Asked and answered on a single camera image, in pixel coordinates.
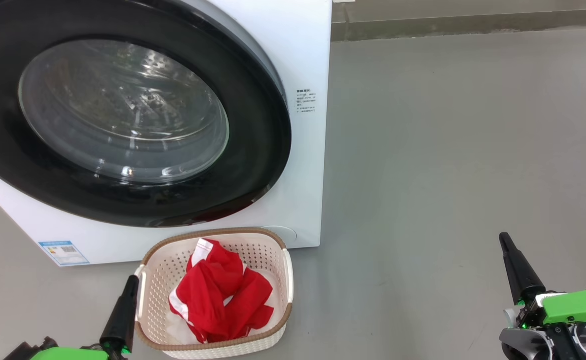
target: washing machine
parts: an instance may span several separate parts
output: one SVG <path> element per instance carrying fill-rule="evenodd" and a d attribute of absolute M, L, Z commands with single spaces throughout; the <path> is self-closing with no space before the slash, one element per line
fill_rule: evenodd
<path fill-rule="evenodd" d="M 60 266 L 220 228 L 319 246 L 331 5 L 0 0 L 0 207 Z"/>

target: laundry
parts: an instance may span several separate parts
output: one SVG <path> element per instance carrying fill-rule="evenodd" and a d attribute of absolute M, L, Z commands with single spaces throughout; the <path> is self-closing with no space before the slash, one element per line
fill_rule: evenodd
<path fill-rule="evenodd" d="M 199 239 L 186 276 L 169 295 L 171 312 L 187 322 L 201 344 L 247 337 L 267 325 L 273 287 L 215 240 Z"/>

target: basket rim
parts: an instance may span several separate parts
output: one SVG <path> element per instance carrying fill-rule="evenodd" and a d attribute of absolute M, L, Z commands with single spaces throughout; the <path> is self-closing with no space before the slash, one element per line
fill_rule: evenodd
<path fill-rule="evenodd" d="M 273 239 L 277 244 L 279 244 L 282 250 L 286 250 L 286 244 L 284 241 L 275 234 L 273 231 L 266 230 L 265 228 L 260 227 L 234 227 L 234 228 L 220 228 L 216 230 L 204 230 L 204 231 L 196 231 L 190 232 L 188 234 L 177 235 L 173 237 L 169 237 L 165 239 L 149 250 L 149 252 L 144 256 L 142 260 L 142 265 L 146 266 L 149 263 L 151 257 L 163 246 L 167 246 L 168 244 L 172 244 L 175 242 L 180 242 L 182 240 L 187 239 L 194 239 L 194 238 L 204 238 L 204 237 L 211 237 L 214 235 L 232 235 L 232 234 L 262 234 L 270 237 Z M 240 339 L 234 340 L 227 340 L 227 341 L 220 341 L 220 342 L 213 342 L 211 344 L 185 344 L 185 345 L 162 345 L 154 342 L 149 337 L 147 337 L 144 330 L 142 330 L 142 324 L 139 321 L 135 322 L 135 332 L 137 333 L 138 337 L 144 344 L 146 344 L 149 348 L 155 349 L 158 351 L 203 351 L 203 350 L 213 350 L 213 349 L 220 349 L 225 347 L 232 347 L 232 346 L 240 346 L 242 344 L 247 344 L 251 342 L 257 342 L 259 340 L 263 340 L 275 335 L 275 333 L 279 332 L 284 325 L 289 321 L 289 317 L 291 317 L 291 311 L 293 310 L 293 304 L 288 303 L 286 306 L 286 311 L 282 316 L 282 319 L 275 325 L 275 327 L 271 328 L 267 332 L 258 333 L 257 335 L 251 335 L 248 337 L 243 337 Z"/>

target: round glass door window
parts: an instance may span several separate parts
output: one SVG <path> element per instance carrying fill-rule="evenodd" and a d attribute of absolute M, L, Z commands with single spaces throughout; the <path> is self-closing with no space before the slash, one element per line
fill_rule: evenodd
<path fill-rule="evenodd" d="M 49 48 L 19 82 L 30 127 L 96 177 L 168 184 L 202 173 L 229 141 L 220 99 L 167 55 L 84 39 Z"/>

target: laundry basket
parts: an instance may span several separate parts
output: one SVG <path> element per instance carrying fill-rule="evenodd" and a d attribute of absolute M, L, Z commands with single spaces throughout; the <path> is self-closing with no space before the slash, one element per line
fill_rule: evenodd
<path fill-rule="evenodd" d="M 238 253 L 250 269 L 271 283 L 273 315 L 257 333 L 210 344 L 180 344 L 167 332 L 169 294 L 186 274 L 186 264 L 201 238 L 216 240 L 226 250 Z M 282 239 L 263 228 L 226 228 L 170 237 L 147 253 L 135 274 L 140 278 L 137 335 L 147 346 L 176 359 L 219 359 L 266 350 L 284 335 L 293 309 L 291 256 Z"/>

